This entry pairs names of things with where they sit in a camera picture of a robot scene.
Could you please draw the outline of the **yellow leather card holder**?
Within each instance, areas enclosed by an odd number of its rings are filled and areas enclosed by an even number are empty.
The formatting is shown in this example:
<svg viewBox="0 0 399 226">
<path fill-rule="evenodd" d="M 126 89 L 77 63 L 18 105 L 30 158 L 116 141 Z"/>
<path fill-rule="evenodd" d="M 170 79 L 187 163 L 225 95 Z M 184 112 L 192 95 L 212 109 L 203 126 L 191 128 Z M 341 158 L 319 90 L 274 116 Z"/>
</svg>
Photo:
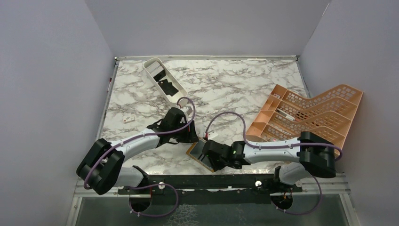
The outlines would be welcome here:
<svg viewBox="0 0 399 226">
<path fill-rule="evenodd" d="M 202 153 L 205 143 L 206 141 L 203 138 L 199 138 L 198 142 L 193 143 L 190 146 L 190 148 L 186 151 L 186 154 L 208 171 L 214 172 L 208 157 Z"/>
</svg>

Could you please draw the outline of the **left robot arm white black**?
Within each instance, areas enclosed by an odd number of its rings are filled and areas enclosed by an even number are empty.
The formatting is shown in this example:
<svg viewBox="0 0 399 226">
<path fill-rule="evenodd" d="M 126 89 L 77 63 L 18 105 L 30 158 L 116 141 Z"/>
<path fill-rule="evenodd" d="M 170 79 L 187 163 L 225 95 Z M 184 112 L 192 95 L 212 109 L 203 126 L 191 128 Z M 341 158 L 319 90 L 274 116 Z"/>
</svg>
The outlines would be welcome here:
<svg viewBox="0 0 399 226">
<path fill-rule="evenodd" d="M 186 113 L 176 107 L 136 135 L 112 142 L 98 139 L 77 167 L 76 174 L 87 189 L 98 195 L 118 186 L 130 186 L 134 192 L 143 193 L 148 187 L 145 172 L 139 167 L 123 167 L 123 163 L 144 151 L 171 144 L 172 140 L 177 144 L 199 140 L 194 119 L 189 120 Z"/>
</svg>

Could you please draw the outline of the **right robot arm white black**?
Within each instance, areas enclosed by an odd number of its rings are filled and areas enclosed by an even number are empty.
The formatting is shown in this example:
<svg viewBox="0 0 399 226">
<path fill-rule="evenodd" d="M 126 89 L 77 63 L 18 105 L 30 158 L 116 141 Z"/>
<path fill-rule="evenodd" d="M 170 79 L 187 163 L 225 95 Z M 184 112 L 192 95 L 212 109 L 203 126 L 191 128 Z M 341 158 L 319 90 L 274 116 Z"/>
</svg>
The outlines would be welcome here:
<svg viewBox="0 0 399 226">
<path fill-rule="evenodd" d="M 337 146 L 312 132 L 301 132 L 299 137 L 276 142 L 236 141 L 231 145 L 213 140 L 205 142 L 202 154 L 214 171 L 230 167 L 241 169 L 268 161 L 287 161 L 289 164 L 275 169 L 272 187 L 279 192 L 310 176 L 334 178 L 335 150 Z"/>
</svg>

